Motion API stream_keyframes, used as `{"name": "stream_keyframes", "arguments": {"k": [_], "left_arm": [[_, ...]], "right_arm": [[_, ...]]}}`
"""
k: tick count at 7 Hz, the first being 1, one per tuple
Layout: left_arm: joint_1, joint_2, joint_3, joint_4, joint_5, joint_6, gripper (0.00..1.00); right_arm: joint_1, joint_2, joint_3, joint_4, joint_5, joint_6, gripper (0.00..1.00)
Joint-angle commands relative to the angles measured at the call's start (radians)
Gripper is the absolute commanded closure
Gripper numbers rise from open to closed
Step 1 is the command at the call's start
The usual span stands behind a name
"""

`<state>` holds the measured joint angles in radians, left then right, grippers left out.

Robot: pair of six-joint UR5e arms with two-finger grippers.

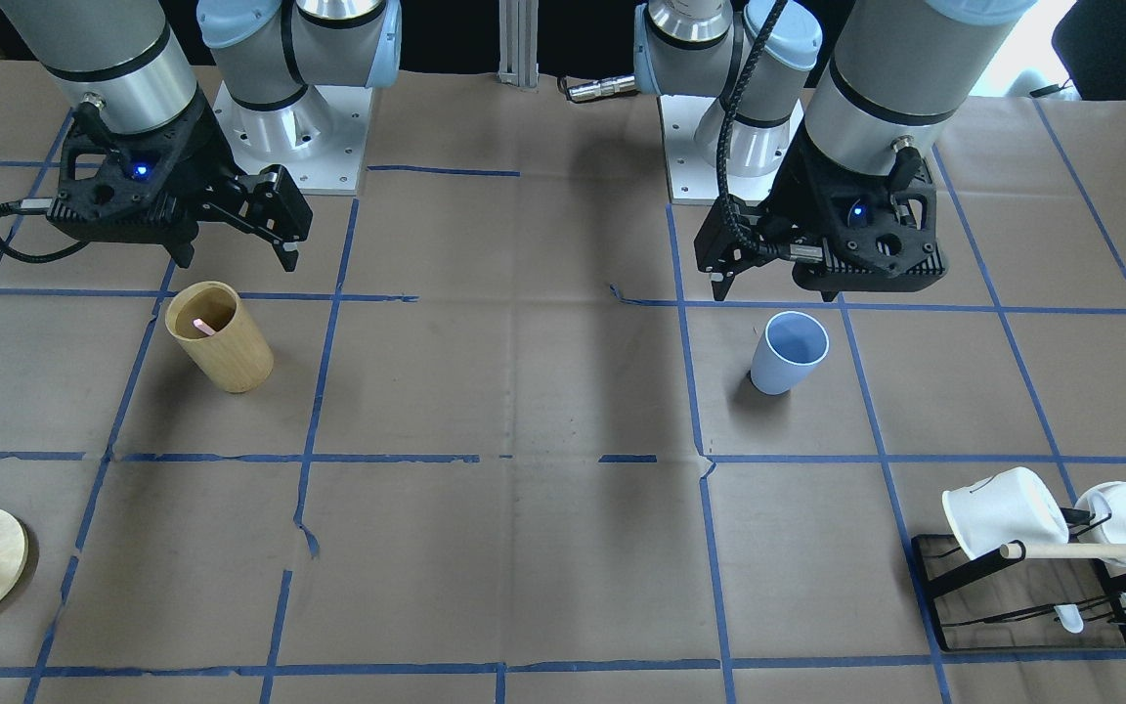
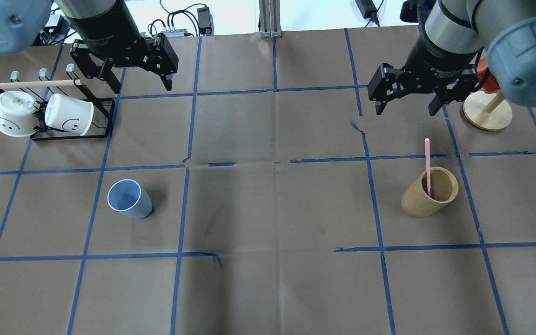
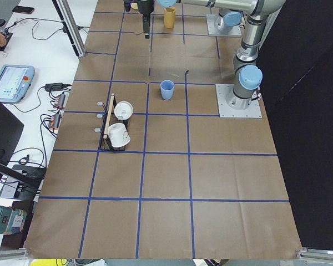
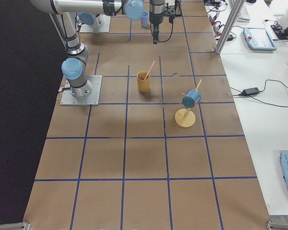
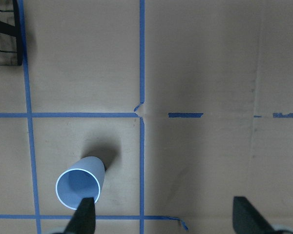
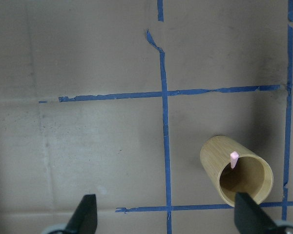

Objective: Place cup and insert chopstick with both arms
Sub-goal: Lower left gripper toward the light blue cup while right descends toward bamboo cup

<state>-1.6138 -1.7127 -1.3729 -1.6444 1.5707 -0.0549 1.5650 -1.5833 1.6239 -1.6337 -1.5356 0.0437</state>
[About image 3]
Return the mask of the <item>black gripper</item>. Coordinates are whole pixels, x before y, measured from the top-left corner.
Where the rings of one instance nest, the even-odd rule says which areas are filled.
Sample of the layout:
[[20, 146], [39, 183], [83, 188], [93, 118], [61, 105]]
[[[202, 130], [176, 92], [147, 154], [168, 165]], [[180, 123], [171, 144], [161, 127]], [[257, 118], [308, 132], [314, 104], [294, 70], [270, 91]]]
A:
[[143, 15], [143, 33], [145, 39], [150, 38], [150, 14], [152, 13], [152, 1], [151, 0], [138, 0], [138, 11]]

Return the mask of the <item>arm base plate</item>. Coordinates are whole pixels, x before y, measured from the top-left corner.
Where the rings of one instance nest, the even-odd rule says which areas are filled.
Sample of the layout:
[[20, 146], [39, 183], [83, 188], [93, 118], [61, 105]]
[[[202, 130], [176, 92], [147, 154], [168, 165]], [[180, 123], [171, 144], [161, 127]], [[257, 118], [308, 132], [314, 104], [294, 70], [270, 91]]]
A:
[[221, 118], [261, 119], [256, 92], [249, 99], [240, 99], [233, 93], [233, 84], [215, 84], [219, 116]]
[[207, 14], [206, 22], [208, 28], [208, 36], [214, 37], [237, 37], [242, 36], [240, 26], [235, 25], [233, 27], [227, 26], [223, 18], [218, 14]]

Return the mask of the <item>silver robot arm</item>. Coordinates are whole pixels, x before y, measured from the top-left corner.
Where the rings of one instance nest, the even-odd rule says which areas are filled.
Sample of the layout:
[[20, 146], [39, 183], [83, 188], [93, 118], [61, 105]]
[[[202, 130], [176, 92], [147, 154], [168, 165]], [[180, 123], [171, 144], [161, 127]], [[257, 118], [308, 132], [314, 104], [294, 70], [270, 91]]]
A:
[[198, 6], [227, 8], [247, 15], [241, 46], [233, 59], [235, 84], [226, 95], [226, 103], [233, 109], [244, 110], [252, 101], [252, 95], [261, 84], [263, 74], [255, 66], [259, 44], [264, 35], [268, 16], [278, 11], [284, 1], [181, 1]]
[[[142, 14], [142, 24], [143, 24], [143, 33], [146, 39], [150, 38], [150, 15], [154, 11], [154, 1], [133, 1], [137, 4], [137, 9], [140, 14]], [[214, 7], [216, 1], [157, 1], [157, 3], [163, 8], [170, 8], [176, 3], [186, 3], [194, 4], [198, 6], [206, 6], [208, 8]], [[221, 17], [220, 24], [223, 25], [221, 29], [226, 27], [234, 27], [239, 25], [242, 19], [242, 13], [236, 9], [231, 9], [228, 7], [230, 12], [222, 13], [219, 11], [219, 16]]]

